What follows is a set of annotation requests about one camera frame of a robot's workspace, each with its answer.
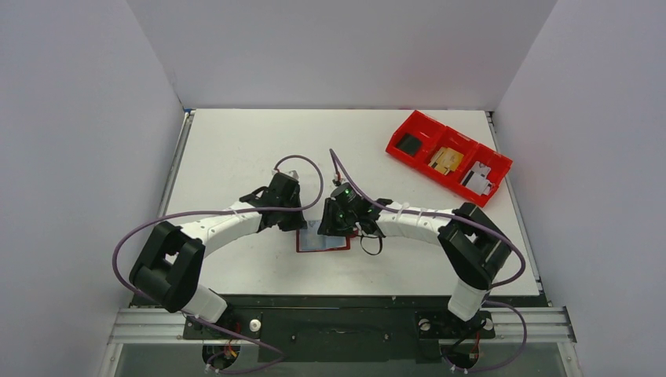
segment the red compartment box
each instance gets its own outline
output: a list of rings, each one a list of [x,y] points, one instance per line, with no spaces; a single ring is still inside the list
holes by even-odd
[[[408,148],[404,146],[405,138],[409,139]],[[442,147],[451,148],[463,154],[460,165],[446,175],[430,167],[431,159]],[[391,141],[386,146],[386,152],[479,207],[483,207],[497,192],[502,179],[507,175],[513,163],[511,159],[468,138],[451,127],[439,123],[422,112],[413,112],[402,123],[400,128],[393,133]],[[487,195],[479,195],[462,183],[467,172],[476,162],[490,167],[490,172],[485,179],[492,184],[492,187]]]

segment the white table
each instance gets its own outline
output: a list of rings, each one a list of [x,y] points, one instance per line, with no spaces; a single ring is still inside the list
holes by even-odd
[[[302,154],[324,173],[324,197],[334,186],[328,149],[333,148],[354,180],[369,195],[436,209],[457,208],[463,199],[399,163],[384,152],[409,110],[250,110],[198,109],[189,131],[170,195],[167,213],[224,209],[271,180],[275,162]],[[495,148],[485,113],[426,111],[427,115]],[[303,161],[296,169],[302,202],[317,193],[318,179]],[[323,199],[305,212],[318,219]],[[494,295],[538,295],[518,216],[505,182],[484,212],[502,229],[527,261],[515,282]],[[178,222],[191,221],[192,218]],[[375,247],[368,240],[366,247]],[[497,280],[518,270],[511,255]],[[262,295],[451,295],[457,276],[445,253],[419,241],[389,238],[376,257],[353,240],[349,251],[296,253],[295,232],[267,229],[246,236],[205,259],[200,282],[219,294]]]

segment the screw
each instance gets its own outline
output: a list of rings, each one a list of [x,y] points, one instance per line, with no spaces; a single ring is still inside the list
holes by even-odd
[[[422,320],[419,321],[419,328],[421,329],[421,331],[430,330],[430,322],[426,318],[423,318]]]
[[[260,320],[253,319],[250,321],[250,331],[257,332],[260,328],[262,328],[262,322]]]

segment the white wall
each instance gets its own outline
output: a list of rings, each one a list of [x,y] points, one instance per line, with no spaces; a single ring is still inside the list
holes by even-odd
[[[494,109],[555,0],[128,0],[188,107]]]
[[[124,1],[10,1],[0,119],[0,375],[96,375],[182,110]]]
[[[664,375],[666,2],[559,0],[495,114],[586,376]]]

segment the purple cable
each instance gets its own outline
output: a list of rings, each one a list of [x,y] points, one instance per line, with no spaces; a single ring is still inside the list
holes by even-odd
[[[340,158],[338,157],[338,155],[335,154],[333,149],[329,149],[328,151],[331,153],[331,158],[333,159],[333,165],[335,166],[335,171],[338,171],[338,167],[340,167],[340,170],[342,170],[342,173],[345,175],[345,177],[347,177],[347,181],[349,181],[349,184],[353,187],[354,190],[356,190],[356,192],[358,192],[361,196],[363,196],[364,199],[366,199],[368,202],[372,203],[372,205],[374,205],[378,208],[381,208],[382,210],[387,210],[387,211],[395,213],[395,214],[398,213],[398,210],[395,210],[393,208],[388,208],[387,206],[383,206],[382,204],[375,202],[370,196],[368,196],[365,192],[363,192],[363,190],[361,190],[360,187],[358,187],[358,185],[350,177],[349,173],[347,173],[347,169],[345,169],[345,166],[342,165],[342,162],[340,162]],[[520,269],[518,269],[518,271],[515,273],[515,275],[513,275],[512,277],[510,277],[506,280],[502,280],[502,281],[499,281],[497,283],[492,284],[490,286],[490,288],[501,287],[503,285],[507,285],[509,283],[512,283],[512,282],[516,281],[523,274],[523,272],[525,271],[525,257],[522,256],[522,253],[518,250],[518,248],[511,241],[509,241],[509,239],[506,238],[503,234],[498,233],[498,232],[488,228],[487,226],[483,226],[481,224],[478,224],[477,222],[468,220],[468,219],[460,217],[460,216],[456,216],[454,214],[445,214],[445,213],[440,213],[440,212],[417,212],[415,210],[403,210],[402,213],[403,214],[417,214],[417,215],[422,215],[422,216],[433,216],[433,217],[439,216],[439,217],[443,217],[443,218],[450,218],[452,220],[460,221],[460,222],[463,222],[465,224],[471,225],[471,226],[475,227],[476,229],[480,229],[480,230],[488,233],[489,235],[497,238],[498,240],[504,242],[518,256],[518,259],[520,259],[521,266],[520,266]]]
[[[147,222],[139,225],[138,227],[130,230],[123,238],[120,239],[118,244],[115,245],[115,249],[113,250],[113,255],[112,255],[112,268],[113,268],[113,273],[114,273],[116,279],[118,279],[118,281],[125,288],[129,289],[134,294],[140,295],[141,297],[144,297],[144,298],[151,299],[144,292],[138,290],[135,286],[130,284],[129,281],[125,280],[123,275],[120,274],[120,270],[118,269],[118,255],[120,253],[120,249],[123,247],[123,244],[125,244],[125,242],[127,242],[127,240],[131,236],[137,234],[138,232],[140,232],[143,229],[148,228],[150,225],[157,224],[158,222],[170,220],[171,218],[182,218],[182,217],[185,217],[185,216],[197,216],[197,215],[228,216],[228,215],[231,215],[231,214],[246,214],[248,212],[259,212],[261,210],[281,210],[281,211],[284,211],[284,212],[298,212],[298,211],[301,211],[301,210],[307,210],[309,208],[314,207],[314,205],[317,204],[317,202],[319,202],[319,199],[321,199],[321,196],[324,193],[324,176],[322,175],[321,170],[319,169],[317,164],[314,163],[314,161],[312,161],[311,159],[309,159],[305,156],[300,156],[300,155],[289,155],[289,156],[283,157],[282,159],[280,159],[280,161],[278,161],[275,164],[274,169],[277,170],[277,168],[280,166],[280,164],[283,163],[284,161],[287,161],[288,159],[303,159],[303,160],[305,160],[306,162],[308,162],[310,165],[312,165],[314,167],[315,171],[317,172],[317,175],[319,175],[319,183],[320,183],[319,193],[317,194],[317,197],[315,198],[315,200],[312,203],[310,203],[306,206],[297,207],[297,208],[261,207],[261,208],[244,208],[244,209],[240,209],[240,210],[236,210],[236,211],[232,211],[232,210],[191,210],[191,211],[187,211],[187,212],[179,212],[177,214],[167,214],[167,215],[161,216],[161,217],[159,217],[155,220],[147,221]],[[222,371],[222,373],[224,373],[224,374],[242,375],[244,373],[252,373],[252,372],[260,371],[264,368],[268,368],[268,367],[270,367],[272,365],[275,365],[277,363],[280,363],[282,360],[284,360],[284,352],[282,352],[279,349],[271,346],[270,344],[266,344],[266,343],[261,342],[259,340],[255,340],[255,339],[252,339],[252,338],[248,338],[245,335],[238,334],[237,332],[227,330],[225,328],[221,328],[220,326],[217,326],[216,324],[212,324],[212,323],[207,322],[205,320],[202,320],[200,318],[193,317],[192,319],[196,320],[197,322],[199,322],[200,324],[202,324],[204,326],[207,326],[207,327],[212,328],[214,330],[223,332],[227,335],[231,335],[231,336],[236,337],[238,339],[247,340],[248,342],[254,343],[257,346],[264,347],[267,350],[272,350],[272,351],[277,352],[278,354],[282,355],[281,357],[275,359],[274,361],[269,362],[268,364],[263,364],[263,365],[259,365],[257,367],[248,368],[248,369],[244,369],[244,370],[240,370],[240,371],[231,371],[231,372]],[[218,356],[220,356],[220,353],[218,353],[216,355],[213,355],[212,358],[208,359],[207,363],[210,364],[211,361],[214,360],[215,357],[218,357]]]
[[[485,303],[490,305],[490,306],[497,306],[497,307],[500,307],[500,308],[507,308],[507,309],[513,311],[514,313],[516,313],[516,315],[518,315],[518,318],[520,318],[521,324],[522,324],[522,343],[521,343],[520,347],[518,347],[518,350],[516,351],[516,353],[514,353],[514,356],[509,357],[505,361],[502,361],[501,363],[498,363],[498,364],[495,364],[495,365],[491,365],[489,367],[475,368],[475,369],[471,369],[471,370],[467,369],[467,373],[490,372],[490,371],[494,371],[496,369],[506,367],[507,365],[514,362],[514,360],[516,360],[521,355],[521,353],[525,350],[525,346],[527,345],[527,323],[525,322],[525,318],[522,316],[522,314],[516,308],[514,308],[513,306],[511,306],[509,304],[505,304],[503,302],[486,301]],[[450,365],[452,365],[453,368],[455,368],[458,372],[465,372],[465,369],[459,368],[459,367],[456,367],[455,365],[453,365],[453,363],[446,356],[444,356],[444,360],[446,360]]]

